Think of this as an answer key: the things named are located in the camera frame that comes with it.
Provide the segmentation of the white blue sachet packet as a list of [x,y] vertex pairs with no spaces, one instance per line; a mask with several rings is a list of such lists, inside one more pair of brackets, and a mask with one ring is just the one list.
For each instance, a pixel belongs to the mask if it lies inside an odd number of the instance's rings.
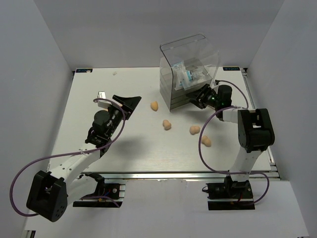
[[186,83],[186,67],[184,65],[184,62],[179,62],[177,64],[174,64],[172,69],[176,73],[176,86],[175,90],[184,89],[187,90],[190,86]]

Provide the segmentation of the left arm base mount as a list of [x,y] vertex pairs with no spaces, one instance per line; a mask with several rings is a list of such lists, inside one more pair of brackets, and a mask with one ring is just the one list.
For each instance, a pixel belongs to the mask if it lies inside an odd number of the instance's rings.
[[100,174],[85,173],[80,175],[78,180],[92,179],[96,183],[92,193],[84,196],[84,199],[79,199],[73,202],[73,207],[85,208],[120,208],[125,195],[125,184],[108,181]]

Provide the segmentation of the beige makeup tube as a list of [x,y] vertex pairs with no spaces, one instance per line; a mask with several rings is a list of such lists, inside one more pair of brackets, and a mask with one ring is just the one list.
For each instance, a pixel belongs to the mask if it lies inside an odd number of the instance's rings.
[[122,104],[112,104],[112,103],[107,103],[107,105],[105,106],[105,110],[106,111],[111,111],[111,110],[121,110],[122,109]]

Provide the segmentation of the clear acrylic organizer box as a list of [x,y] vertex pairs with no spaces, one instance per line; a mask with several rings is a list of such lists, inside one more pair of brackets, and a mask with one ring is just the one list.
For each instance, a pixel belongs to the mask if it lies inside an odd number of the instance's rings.
[[186,94],[213,83],[220,56],[204,34],[168,41],[159,49],[159,91],[170,111],[189,103]]

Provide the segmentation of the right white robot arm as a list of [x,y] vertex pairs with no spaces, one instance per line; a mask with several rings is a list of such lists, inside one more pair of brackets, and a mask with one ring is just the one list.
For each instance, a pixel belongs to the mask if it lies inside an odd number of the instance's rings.
[[228,197],[234,198],[242,191],[240,184],[249,180],[258,157],[275,142],[275,134],[267,109],[249,110],[233,106],[231,96],[232,88],[229,85],[211,88],[208,84],[186,94],[189,102],[196,107],[204,109],[210,106],[215,109],[201,131],[204,131],[213,117],[237,124],[240,149],[233,166],[227,172],[206,166],[215,173],[227,176],[229,182],[224,184],[223,190]]

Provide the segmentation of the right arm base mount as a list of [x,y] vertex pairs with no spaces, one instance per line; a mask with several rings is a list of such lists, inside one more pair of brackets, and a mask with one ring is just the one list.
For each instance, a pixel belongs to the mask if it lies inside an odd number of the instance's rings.
[[207,183],[202,192],[207,194],[209,211],[255,210],[251,185],[228,190],[223,182]]

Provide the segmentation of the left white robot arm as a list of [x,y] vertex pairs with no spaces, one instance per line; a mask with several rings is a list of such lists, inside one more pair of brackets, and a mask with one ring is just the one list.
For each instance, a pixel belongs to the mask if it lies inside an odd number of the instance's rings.
[[140,96],[112,100],[96,98],[101,110],[94,115],[92,126],[81,148],[67,156],[66,161],[48,172],[35,174],[27,199],[27,208],[51,222],[64,214],[68,205],[79,199],[107,199],[109,190],[103,176],[85,172],[99,160],[117,139],[113,136],[119,125],[124,126],[139,102]]

